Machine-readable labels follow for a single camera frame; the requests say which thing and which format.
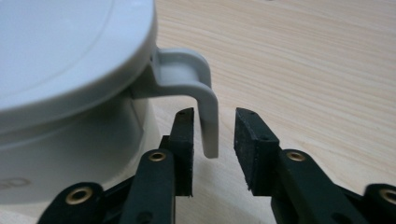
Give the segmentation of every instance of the curved handle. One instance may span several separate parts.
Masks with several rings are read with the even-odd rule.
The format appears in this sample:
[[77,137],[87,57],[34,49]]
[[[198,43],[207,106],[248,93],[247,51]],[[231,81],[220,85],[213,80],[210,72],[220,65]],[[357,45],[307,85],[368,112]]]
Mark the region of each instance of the curved handle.
[[189,49],[156,49],[152,62],[133,83],[134,98],[189,95],[197,100],[204,154],[219,155],[219,106],[206,60]]

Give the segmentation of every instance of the wooden table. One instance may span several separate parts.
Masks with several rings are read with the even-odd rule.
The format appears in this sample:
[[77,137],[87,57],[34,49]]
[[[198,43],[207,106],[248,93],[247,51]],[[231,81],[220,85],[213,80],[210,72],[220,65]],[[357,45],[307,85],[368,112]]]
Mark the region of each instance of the wooden table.
[[[335,184],[396,185],[396,2],[158,0],[157,10],[159,47],[202,53],[219,99],[219,158],[203,156],[196,120],[194,197],[177,198],[177,223],[275,223],[233,151],[236,107],[257,112],[282,148],[310,154]],[[196,106],[153,103],[162,134]]]

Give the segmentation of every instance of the white plastic container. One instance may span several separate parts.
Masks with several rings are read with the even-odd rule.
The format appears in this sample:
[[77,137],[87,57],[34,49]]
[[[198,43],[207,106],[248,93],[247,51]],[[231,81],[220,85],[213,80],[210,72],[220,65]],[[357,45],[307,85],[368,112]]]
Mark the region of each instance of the white plastic container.
[[153,1],[2,1],[0,31],[0,204],[132,175],[161,140],[149,97],[196,98],[205,154],[218,156],[208,65],[157,49]]

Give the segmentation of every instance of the tabletop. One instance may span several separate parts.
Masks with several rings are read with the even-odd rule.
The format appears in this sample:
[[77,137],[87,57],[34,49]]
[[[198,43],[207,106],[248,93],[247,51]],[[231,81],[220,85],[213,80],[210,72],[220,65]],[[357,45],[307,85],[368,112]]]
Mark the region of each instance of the tabletop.
[[[257,112],[282,148],[311,155],[362,194],[396,185],[396,2],[158,0],[158,46],[200,52],[219,99],[219,158],[203,155],[195,121],[192,198],[177,223],[275,223],[233,150],[235,109]],[[152,101],[162,134],[189,97]]]

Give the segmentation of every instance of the wood grain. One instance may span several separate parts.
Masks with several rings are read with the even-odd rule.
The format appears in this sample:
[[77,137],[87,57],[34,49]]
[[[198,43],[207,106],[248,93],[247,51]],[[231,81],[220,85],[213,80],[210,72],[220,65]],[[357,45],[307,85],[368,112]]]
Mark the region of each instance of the wood grain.
[[[219,98],[220,157],[196,120],[194,197],[177,223],[275,223],[248,192],[233,152],[236,107],[256,111],[283,148],[309,153],[338,185],[396,185],[396,2],[158,0],[160,48],[208,60]],[[153,101],[162,134],[188,97]]]

